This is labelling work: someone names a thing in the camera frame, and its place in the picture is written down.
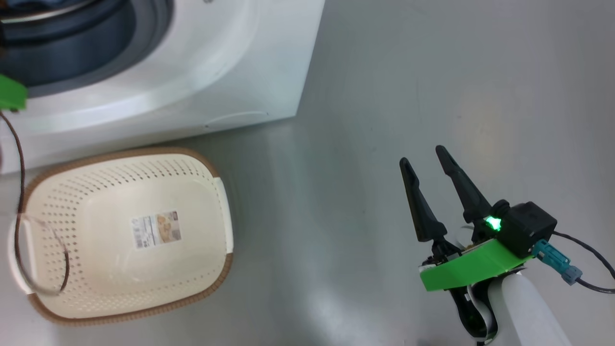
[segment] brown cable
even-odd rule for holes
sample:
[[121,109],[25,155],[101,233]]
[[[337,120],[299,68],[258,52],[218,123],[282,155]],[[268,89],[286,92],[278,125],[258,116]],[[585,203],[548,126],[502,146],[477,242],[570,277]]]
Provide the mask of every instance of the brown cable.
[[4,122],[7,124],[7,126],[9,127],[10,133],[13,135],[13,138],[15,139],[15,144],[17,145],[17,151],[19,152],[20,191],[19,191],[19,202],[17,204],[17,218],[15,220],[15,259],[17,260],[17,268],[19,269],[19,272],[22,275],[23,279],[26,281],[26,284],[35,293],[55,296],[61,293],[62,291],[64,291],[64,288],[66,288],[66,284],[68,284],[68,273],[70,271],[70,265],[68,263],[68,250],[66,249],[64,242],[62,242],[54,232],[55,238],[62,244],[62,247],[64,248],[64,262],[66,264],[66,270],[64,273],[64,281],[62,281],[62,285],[60,286],[59,291],[52,291],[50,289],[40,287],[30,278],[30,276],[26,273],[25,269],[23,268],[22,255],[21,255],[21,252],[19,251],[19,228],[22,222],[23,199],[24,199],[24,195],[26,192],[26,164],[23,159],[22,143],[19,141],[19,136],[17,135],[15,128],[10,123],[10,121],[6,118],[6,116],[2,113],[2,111],[0,111],[0,118],[2,118]]

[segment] laundry basket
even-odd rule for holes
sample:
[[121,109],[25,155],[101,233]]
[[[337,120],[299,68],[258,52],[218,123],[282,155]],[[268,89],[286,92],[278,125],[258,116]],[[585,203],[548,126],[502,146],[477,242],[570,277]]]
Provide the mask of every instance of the laundry basket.
[[[33,307],[56,323],[119,322],[182,307],[218,289],[231,267],[224,185],[191,150],[126,151],[52,169],[29,184],[25,214],[52,227],[68,250],[69,280],[57,296],[28,289],[12,258]],[[26,232],[32,275],[57,282],[65,270],[57,240]]]

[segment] basket rim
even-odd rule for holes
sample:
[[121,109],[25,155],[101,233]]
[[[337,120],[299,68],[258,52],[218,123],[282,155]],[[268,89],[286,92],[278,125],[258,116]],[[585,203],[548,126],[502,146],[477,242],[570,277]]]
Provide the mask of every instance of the basket rim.
[[[215,167],[205,159],[204,156],[199,154],[198,152],[187,149],[187,148],[179,148],[179,147],[157,147],[157,148],[142,148],[135,150],[127,150],[120,151],[117,153],[93,156],[91,158],[81,159],[72,163],[68,163],[62,165],[60,167],[55,167],[49,169],[48,171],[39,174],[36,178],[34,178],[26,187],[24,194],[24,210],[27,211],[28,201],[33,193],[33,191],[38,187],[43,181],[48,179],[49,177],[53,177],[60,173],[70,171],[73,169],[77,169],[80,167],[88,166],[91,164],[101,163],[105,161],[111,161],[115,159],[123,159],[123,158],[131,158],[136,156],[148,156],[148,155],[161,155],[161,154],[182,154],[191,156],[207,167],[214,178],[219,178],[220,175]],[[233,253],[226,254],[226,260],[224,261],[224,267],[220,272],[218,278],[213,282],[211,286],[207,289],[194,294],[192,296],[188,296],[182,299],[178,299],[174,302],[166,303],[163,305],[159,305],[157,307],[151,307],[143,310],[137,310],[134,312],[121,313],[116,315],[108,315],[108,316],[98,316],[98,317],[90,317],[90,318],[67,318],[62,317],[60,315],[55,314],[51,310],[49,310],[41,301],[40,297],[37,293],[28,294],[28,301],[34,307],[34,309],[40,313],[45,319],[53,322],[62,324],[65,326],[92,326],[96,324],[106,324],[106,323],[116,323],[122,321],[130,321],[135,320],[137,318],[147,317],[157,315],[159,313],[171,311],[176,308],[183,307],[185,305],[197,302],[208,297],[211,293],[215,292],[218,287],[224,282],[226,279],[232,264]]]

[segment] wire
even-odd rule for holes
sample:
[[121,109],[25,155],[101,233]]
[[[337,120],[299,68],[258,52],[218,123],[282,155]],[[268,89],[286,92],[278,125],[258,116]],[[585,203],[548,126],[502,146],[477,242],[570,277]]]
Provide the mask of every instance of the wire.
[[[574,241],[575,243],[577,243],[578,245],[581,245],[584,249],[588,250],[589,252],[591,252],[592,254],[594,254],[594,256],[596,256],[596,258],[598,258],[598,260],[600,260],[602,262],[602,264],[606,267],[606,269],[608,269],[608,271],[611,273],[611,276],[613,277],[613,279],[615,279],[615,269],[613,268],[613,266],[606,260],[606,258],[604,256],[602,256],[598,251],[596,251],[596,249],[594,249],[593,247],[583,243],[582,241],[578,240],[577,238],[564,234],[564,233],[560,233],[557,231],[553,231],[554,235],[557,236],[561,236],[562,238],[566,238],[570,241]],[[600,293],[606,293],[606,294],[615,294],[615,289],[612,288],[602,288],[602,287],[598,287],[598,286],[594,286],[590,283],[587,283],[586,281],[582,280],[581,278],[577,278],[576,282],[578,282],[581,286],[585,287],[585,288],[589,288],[592,291],[596,291],[596,292],[600,292]]]
[[35,292],[47,294],[47,295],[56,295],[64,291],[66,284],[68,284],[68,273],[70,271],[70,266],[68,264],[68,251],[66,247],[64,247],[64,261],[66,264],[66,269],[64,273],[64,280],[62,281],[62,285],[58,291],[51,291],[49,289],[45,289],[37,285],[29,275],[27,275],[25,269],[23,268],[22,263],[22,255],[19,250],[19,229],[22,223],[22,215],[23,215],[23,201],[25,199],[26,194],[26,164],[23,159],[23,149],[22,143],[19,141],[19,136],[15,131],[15,128],[10,123],[10,121],[6,118],[6,116],[0,111],[0,118],[4,120],[4,122],[9,127],[10,133],[13,135],[15,139],[15,144],[17,146],[17,151],[19,152],[19,202],[17,204],[17,219],[15,220],[15,258],[17,259],[17,267],[19,272],[21,273],[23,279],[26,281],[26,284]]

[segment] gray floor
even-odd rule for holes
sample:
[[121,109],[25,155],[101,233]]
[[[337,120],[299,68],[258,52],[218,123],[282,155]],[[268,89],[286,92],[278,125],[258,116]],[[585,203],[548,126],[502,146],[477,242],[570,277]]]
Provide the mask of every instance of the gray floor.
[[[462,209],[436,144],[492,203],[533,200],[615,262],[614,19],[612,1],[329,0],[297,118],[171,143],[226,184],[236,257],[224,285],[164,315],[70,329],[7,278],[0,344],[471,345],[448,294],[419,280],[430,248],[398,161],[450,233]],[[4,209],[16,182],[0,185]],[[554,243],[587,281],[615,287],[590,254]],[[573,344],[612,344],[612,297],[541,264],[526,275]]]

